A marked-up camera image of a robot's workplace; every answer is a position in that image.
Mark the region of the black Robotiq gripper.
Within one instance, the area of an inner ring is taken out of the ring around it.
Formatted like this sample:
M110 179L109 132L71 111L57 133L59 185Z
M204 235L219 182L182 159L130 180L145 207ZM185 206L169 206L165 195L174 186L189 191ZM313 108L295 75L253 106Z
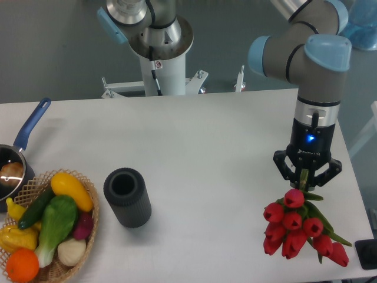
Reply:
M309 171L309 190L322 187L342 171L342 163L333 159L330 152L335 124L326 127L312 128L293 119L290 143L285 150L277 150L273 161L284 180L291 187L299 188L301 170ZM289 158L295 170L292 171L285 159ZM328 168L315 176L315 171L328 164Z

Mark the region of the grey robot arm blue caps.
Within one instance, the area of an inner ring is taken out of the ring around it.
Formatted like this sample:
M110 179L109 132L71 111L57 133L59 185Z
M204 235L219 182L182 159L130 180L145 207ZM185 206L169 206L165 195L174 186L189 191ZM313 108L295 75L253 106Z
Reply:
M274 1L290 28L278 38L258 37L249 48L250 69L298 86L290 143L274 153L284 179L301 190L323 186L342 170L330 147L351 43L341 37L348 12L340 1ZM190 24L175 1L107 1L97 11L104 31L138 55L147 96L197 94L206 79L186 78Z

